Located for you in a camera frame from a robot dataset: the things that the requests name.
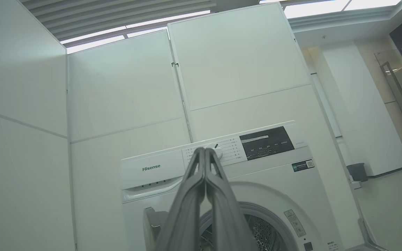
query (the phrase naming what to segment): sticker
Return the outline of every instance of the sticker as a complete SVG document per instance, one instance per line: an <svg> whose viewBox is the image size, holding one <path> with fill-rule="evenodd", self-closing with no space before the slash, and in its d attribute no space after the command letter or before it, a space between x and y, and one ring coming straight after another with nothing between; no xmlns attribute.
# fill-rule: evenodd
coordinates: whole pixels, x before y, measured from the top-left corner
<svg viewBox="0 0 402 251"><path fill-rule="evenodd" d="M338 243L335 242L328 242L328 251L338 251L339 247L338 247Z"/></svg>
<svg viewBox="0 0 402 251"><path fill-rule="evenodd" d="M302 237L302 236L306 235L306 232L303 229L303 226L300 223L300 221L297 218L294 211L288 210L288 211L284 212L284 214L285 214L286 218L288 218L288 220L291 223L294 230L296 231L298 237Z"/></svg>
<svg viewBox="0 0 402 251"><path fill-rule="evenodd" d="M292 164L294 172L298 172L300 170L305 170L312 167L314 167L314 162L312 159Z"/></svg>

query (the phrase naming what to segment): floor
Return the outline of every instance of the floor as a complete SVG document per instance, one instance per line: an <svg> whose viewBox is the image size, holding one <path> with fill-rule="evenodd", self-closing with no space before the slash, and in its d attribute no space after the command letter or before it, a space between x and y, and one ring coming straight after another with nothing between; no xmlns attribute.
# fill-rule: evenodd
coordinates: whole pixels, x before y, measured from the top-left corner
<svg viewBox="0 0 402 251"><path fill-rule="evenodd" d="M355 194L375 243L402 251L402 170L362 184Z"/></svg>

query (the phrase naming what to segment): hisense logo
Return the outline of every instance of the hisense logo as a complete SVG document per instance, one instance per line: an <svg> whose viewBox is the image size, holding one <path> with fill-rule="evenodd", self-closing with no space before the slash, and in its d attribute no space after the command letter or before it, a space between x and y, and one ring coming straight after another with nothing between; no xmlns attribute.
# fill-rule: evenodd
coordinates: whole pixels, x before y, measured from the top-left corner
<svg viewBox="0 0 402 251"><path fill-rule="evenodd" d="M153 166L153 167L144 167L144 168L142 168L142 172L145 171L145 170L155 169L155 168L158 168L158 167L161 167L161 165L157 165L157 166Z"/></svg>

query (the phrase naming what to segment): white partition panel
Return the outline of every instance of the white partition panel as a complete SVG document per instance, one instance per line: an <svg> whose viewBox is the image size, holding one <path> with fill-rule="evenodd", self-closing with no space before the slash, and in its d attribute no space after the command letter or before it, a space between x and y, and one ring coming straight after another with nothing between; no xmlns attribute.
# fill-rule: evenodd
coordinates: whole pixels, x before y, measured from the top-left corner
<svg viewBox="0 0 402 251"><path fill-rule="evenodd" d="M166 31L69 55L71 141L184 117Z"/></svg>
<svg viewBox="0 0 402 251"><path fill-rule="evenodd" d="M134 251L126 244L129 233L122 212L120 160L189 143L182 133L184 121L175 119L71 145L79 250Z"/></svg>
<svg viewBox="0 0 402 251"><path fill-rule="evenodd" d="M279 5L169 24L190 110L309 84Z"/></svg>
<svg viewBox="0 0 402 251"><path fill-rule="evenodd" d="M0 114L67 135L66 49L16 0L0 0Z"/></svg>
<svg viewBox="0 0 402 251"><path fill-rule="evenodd" d="M0 251L74 251L67 140L0 118Z"/></svg>
<svg viewBox="0 0 402 251"><path fill-rule="evenodd" d="M344 247L364 243L341 154L280 4L175 22L169 31L194 140L295 120Z"/></svg>

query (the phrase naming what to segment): qr code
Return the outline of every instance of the qr code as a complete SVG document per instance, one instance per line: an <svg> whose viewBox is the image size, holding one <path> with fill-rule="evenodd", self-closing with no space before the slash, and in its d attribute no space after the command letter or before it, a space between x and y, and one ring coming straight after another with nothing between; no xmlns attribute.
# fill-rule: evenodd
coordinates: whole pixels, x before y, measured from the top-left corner
<svg viewBox="0 0 402 251"><path fill-rule="evenodd" d="M314 163L313 163L313 160L307 160L306 161L306 166L308 167L308 168L311 168L311 167L314 167Z"/></svg>

